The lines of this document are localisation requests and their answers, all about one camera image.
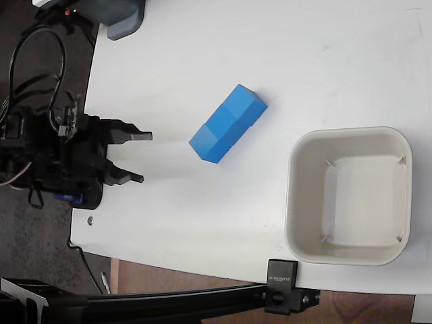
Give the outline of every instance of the dark floor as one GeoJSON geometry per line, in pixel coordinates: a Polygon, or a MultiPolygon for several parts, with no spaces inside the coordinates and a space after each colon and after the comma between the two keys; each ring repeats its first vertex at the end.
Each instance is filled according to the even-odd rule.
{"type": "MultiPolygon", "coordinates": [[[[1,100],[7,96],[9,59],[20,33],[33,23],[36,11],[31,0],[0,0],[1,100]]],[[[56,29],[65,35],[62,27],[56,29]]],[[[64,39],[68,57],[62,88],[85,95],[92,48],[79,30],[64,39]]],[[[37,74],[58,73],[59,64],[59,50],[53,39],[49,35],[37,36],[20,55],[16,84],[37,74]]],[[[43,105],[49,98],[37,100],[38,105],[43,105]]],[[[71,208],[48,194],[44,199],[45,207],[39,211],[28,205],[27,190],[0,187],[0,277],[39,279],[75,293],[97,293],[79,253],[66,246],[71,208]]],[[[87,254],[87,259],[99,281],[101,271],[109,275],[108,258],[87,254]]]]}

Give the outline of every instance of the white table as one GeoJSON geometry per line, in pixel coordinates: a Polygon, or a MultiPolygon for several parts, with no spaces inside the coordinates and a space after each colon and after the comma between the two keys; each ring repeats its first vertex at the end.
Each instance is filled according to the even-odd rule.
{"type": "Polygon", "coordinates": [[[391,126],[414,155],[408,246],[381,267],[301,263],[297,285],[432,294],[431,58],[426,0],[148,0],[135,34],[113,42],[101,27],[86,98],[88,114],[153,131],[108,154],[146,180],[106,186],[96,210],[74,210],[72,242],[265,282],[269,259],[295,260],[284,237],[294,143],[312,130],[391,126]],[[201,161],[188,141],[237,83],[269,108],[218,165],[201,161]]]}

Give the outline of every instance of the wooden floor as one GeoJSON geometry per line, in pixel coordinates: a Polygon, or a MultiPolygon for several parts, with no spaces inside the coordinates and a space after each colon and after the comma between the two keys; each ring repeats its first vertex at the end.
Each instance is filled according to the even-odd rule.
{"type": "MultiPolygon", "coordinates": [[[[241,281],[193,275],[136,263],[111,262],[113,293],[169,292],[243,284],[241,281]]],[[[208,324],[279,323],[410,323],[414,296],[322,292],[319,306],[289,317],[265,314],[262,309],[208,319],[208,324]]]]}

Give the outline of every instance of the blue block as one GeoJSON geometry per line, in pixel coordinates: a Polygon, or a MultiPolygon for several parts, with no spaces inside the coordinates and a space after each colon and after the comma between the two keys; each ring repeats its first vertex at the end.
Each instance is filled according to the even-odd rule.
{"type": "Polygon", "coordinates": [[[246,126],[252,126],[267,108],[267,105],[253,91],[241,84],[235,87],[223,105],[246,126]]]}
{"type": "Polygon", "coordinates": [[[216,109],[205,125],[218,140],[222,140],[229,147],[233,146],[249,128],[240,123],[223,105],[216,109]]]}
{"type": "Polygon", "coordinates": [[[231,148],[230,145],[219,140],[206,125],[201,126],[189,144],[201,159],[213,163],[218,163],[231,148]]]}

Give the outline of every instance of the square bowl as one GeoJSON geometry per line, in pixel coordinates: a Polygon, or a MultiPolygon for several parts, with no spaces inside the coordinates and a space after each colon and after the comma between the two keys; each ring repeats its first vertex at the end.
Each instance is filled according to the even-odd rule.
{"type": "Polygon", "coordinates": [[[319,130],[290,156],[286,241],[310,263],[384,265],[410,233],[412,151],[390,127],[319,130]]]}

